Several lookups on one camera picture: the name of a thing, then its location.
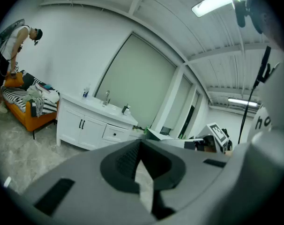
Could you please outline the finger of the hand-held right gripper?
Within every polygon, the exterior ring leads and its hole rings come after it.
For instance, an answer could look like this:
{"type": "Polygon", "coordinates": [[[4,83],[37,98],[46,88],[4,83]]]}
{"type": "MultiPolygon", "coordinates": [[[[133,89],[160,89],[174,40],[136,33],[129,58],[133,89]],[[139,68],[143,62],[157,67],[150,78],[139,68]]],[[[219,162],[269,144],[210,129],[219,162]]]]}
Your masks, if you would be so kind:
{"type": "Polygon", "coordinates": [[[160,140],[160,143],[178,147],[178,148],[184,148],[185,146],[185,141],[181,139],[164,139],[164,140],[160,140]]]}

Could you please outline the person's white shirt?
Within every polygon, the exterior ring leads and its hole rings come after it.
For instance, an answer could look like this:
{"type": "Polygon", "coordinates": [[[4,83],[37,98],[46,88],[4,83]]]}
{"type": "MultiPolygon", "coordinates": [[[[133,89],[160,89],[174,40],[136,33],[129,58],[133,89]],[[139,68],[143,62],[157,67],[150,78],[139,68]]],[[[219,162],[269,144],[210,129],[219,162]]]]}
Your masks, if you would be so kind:
{"type": "Polygon", "coordinates": [[[253,118],[248,142],[259,132],[284,129],[284,52],[283,60],[275,66],[259,94],[262,107],[253,118]]]}

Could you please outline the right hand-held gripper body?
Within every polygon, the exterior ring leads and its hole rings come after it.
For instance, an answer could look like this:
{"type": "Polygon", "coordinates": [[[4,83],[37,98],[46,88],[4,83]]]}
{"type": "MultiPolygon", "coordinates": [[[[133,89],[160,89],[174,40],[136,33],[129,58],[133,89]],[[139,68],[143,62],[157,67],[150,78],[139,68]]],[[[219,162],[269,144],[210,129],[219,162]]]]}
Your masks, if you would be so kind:
{"type": "Polygon", "coordinates": [[[233,144],[225,128],[217,123],[205,125],[202,131],[184,143],[184,148],[204,152],[226,153],[233,150],[233,144]]]}

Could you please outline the grey fuzzy blanket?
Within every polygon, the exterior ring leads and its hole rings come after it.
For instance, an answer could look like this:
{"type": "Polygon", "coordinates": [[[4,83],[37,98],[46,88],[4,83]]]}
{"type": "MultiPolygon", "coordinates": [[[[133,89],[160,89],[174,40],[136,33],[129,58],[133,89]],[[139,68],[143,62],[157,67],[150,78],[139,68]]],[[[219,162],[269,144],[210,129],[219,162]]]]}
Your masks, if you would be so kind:
{"type": "Polygon", "coordinates": [[[37,97],[33,99],[32,105],[33,105],[33,110],[32,114],[34,117],[40,117],[43,115],[43,108],[44,108],[45,100],[43,97],[37,97]]]}

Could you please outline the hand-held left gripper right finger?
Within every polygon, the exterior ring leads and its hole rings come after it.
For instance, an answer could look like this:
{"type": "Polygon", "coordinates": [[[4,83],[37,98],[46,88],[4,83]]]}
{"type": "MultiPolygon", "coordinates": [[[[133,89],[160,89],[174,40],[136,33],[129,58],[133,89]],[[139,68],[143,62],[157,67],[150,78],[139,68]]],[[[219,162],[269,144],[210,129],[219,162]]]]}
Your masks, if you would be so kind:
{"type": "Polygon", "coordinates": [[[142,140],[140,158],[153,180],[151,222],[143,225],[201,225],[214,199],[201,201],[228,161],[224,155],[142,140]]]}

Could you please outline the grey roller blind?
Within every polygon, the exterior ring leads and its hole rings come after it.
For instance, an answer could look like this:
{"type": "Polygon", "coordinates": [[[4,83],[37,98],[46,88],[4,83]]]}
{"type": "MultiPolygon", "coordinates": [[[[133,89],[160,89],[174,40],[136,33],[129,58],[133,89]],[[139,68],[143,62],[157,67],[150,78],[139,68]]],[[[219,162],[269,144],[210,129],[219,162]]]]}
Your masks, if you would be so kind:
{"type": "Polygon", "coordinates": [[[175,96],[174,102],[172,104],[172,107],[170,109],[170,112],[166,118],[166,121],[164,123],[164,127],[168,129],[174,129],[179,116],[181,114],[181,111],[183,109],[183,106],[186,102],[187,96],[189,94],[189,91],[191,89],[192,84],[189,82],[188,79],[186,79],[185,76],[182,77],[179,89],[177,91],[177,94],[175,96]]]}
{"type": "Polygon", "coordinates": [[[110,91],[110,104],[130,106],[138,126],[150,126],[169,89],[175,66],[156,49],[135,35],[124,43],[109,66],[96,97],[105,99],[110,91]]]}

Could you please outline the white vanity cabinet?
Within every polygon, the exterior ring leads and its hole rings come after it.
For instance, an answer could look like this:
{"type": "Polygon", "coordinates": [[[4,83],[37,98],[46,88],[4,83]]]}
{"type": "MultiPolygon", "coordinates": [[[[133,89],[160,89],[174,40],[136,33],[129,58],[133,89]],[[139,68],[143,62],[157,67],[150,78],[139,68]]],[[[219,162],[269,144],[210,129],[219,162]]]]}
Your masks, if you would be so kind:
{"type": "Polygon", "coordinates": [[[95,97],[87,99],[62,94],[58,109],[57,145],[65,141],[86,150],[95,150],[127,141],[138,122],[121,110],[111,104],[104,105],[95,97]]]}

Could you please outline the white towel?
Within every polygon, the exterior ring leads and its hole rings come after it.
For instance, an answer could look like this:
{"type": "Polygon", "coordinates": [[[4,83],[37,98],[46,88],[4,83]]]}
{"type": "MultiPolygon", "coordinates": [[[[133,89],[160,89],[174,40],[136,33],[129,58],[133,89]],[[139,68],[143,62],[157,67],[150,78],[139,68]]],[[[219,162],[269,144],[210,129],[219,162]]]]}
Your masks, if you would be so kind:
{"type": "Polygon", "coordinates": [[[53,104],[57,103],[60,99],[59,94],[54,90],[51,90],[50,92],[42,92],[42,97],[48,99],[53,104]]]}

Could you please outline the white plastic tub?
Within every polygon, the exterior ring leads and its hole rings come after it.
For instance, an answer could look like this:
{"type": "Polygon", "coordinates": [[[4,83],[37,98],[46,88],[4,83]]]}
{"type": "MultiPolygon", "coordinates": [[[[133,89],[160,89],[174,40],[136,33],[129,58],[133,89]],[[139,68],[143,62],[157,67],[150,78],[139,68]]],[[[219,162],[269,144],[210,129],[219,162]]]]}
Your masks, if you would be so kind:
{"type": "Polygon", "coordinates": [[[146,133],[146,138],[149,140],[154,140],[154,141],[160,141],[160,140],[164,140],[164,139],[173,139],[172,137],[170,137],[169,135],[163,135],[161,133],[158,133],[152,129],[148,129],[147,133],[146,133]]]}

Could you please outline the orange sofa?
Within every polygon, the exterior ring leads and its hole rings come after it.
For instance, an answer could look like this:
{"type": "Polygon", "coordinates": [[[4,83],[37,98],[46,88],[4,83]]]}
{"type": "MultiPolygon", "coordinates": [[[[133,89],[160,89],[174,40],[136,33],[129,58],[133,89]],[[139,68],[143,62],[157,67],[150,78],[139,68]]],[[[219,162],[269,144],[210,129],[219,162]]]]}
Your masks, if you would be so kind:
{"type": "Polygon", "coordinates": [[[13,113],[13,115],[26,127],[26,129],[29,132],[34,132],[36,129],[40,128],[46,123],[56,119],[56,116],[57,116],[57,112],[54,112],[51,114],[42,115],[39,118],[32,117],[30,114],[30,103],[29,102],[26,103],[26,112],[21,112],[21,110],[19,110],[16,105],[10,104],[5,99],[4,99],[4,102],[7,105],[7,107],[10,109],[10,111],[13,113]]]}

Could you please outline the red book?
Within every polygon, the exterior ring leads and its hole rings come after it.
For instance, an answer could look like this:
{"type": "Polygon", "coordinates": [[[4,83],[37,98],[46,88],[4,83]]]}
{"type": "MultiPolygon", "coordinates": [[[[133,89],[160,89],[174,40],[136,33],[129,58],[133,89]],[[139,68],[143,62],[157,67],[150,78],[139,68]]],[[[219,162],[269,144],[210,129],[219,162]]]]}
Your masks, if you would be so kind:
{"type": "Polygon", "coordinates": [[[47,93],[47,94],[50,93],[50,91],[49,91],[48,89],[46,89],[44,86],[42,86],[42,85],[39,84],[39,83],[36,83],[35,86],[36,86],[36,88],[37,88],[39,91],[41,91],[42,93],[43,93],[43,92],[44,92],[44,93],[47,93]]]}

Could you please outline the green garment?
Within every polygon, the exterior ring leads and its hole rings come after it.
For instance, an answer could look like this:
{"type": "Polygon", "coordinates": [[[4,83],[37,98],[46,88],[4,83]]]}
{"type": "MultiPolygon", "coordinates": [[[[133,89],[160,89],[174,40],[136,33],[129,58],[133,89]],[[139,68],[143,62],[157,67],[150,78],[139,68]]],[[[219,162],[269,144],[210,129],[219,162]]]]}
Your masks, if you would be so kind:
{"type": "Polygon", "coordinates": [[[34,85],[31,85],[27,89],[26,95],[23,97],[22,101],[27,103],[30,100],[36,101],[38,98],[42,97],[42,92],[34,85]]]}

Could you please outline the orange cushion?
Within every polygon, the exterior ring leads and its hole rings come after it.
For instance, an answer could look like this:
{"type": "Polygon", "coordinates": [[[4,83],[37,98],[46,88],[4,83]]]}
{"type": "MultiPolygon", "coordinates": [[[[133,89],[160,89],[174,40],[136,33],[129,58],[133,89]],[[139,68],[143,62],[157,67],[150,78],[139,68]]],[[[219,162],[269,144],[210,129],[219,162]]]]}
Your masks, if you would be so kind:
{"type": "Polygon", "coordinates": [[[20,87],[24,84],[22,73],[17,72],[15,76],[12,76],[10,72],[7,72],[5,78],[5,87],[20,87]]]}

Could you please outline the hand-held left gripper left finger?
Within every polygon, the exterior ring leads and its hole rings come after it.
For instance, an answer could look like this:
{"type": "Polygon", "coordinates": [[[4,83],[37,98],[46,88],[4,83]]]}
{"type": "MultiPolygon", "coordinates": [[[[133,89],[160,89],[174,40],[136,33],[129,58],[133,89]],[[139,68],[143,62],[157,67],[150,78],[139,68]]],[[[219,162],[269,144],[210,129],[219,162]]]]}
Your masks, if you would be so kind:
{"type": "Polygon", "coordinates": [[[22,197],[41,225],[151,225],[156,218],[135,182],[140,141],[113,144],[67,159],[22,197]]]}

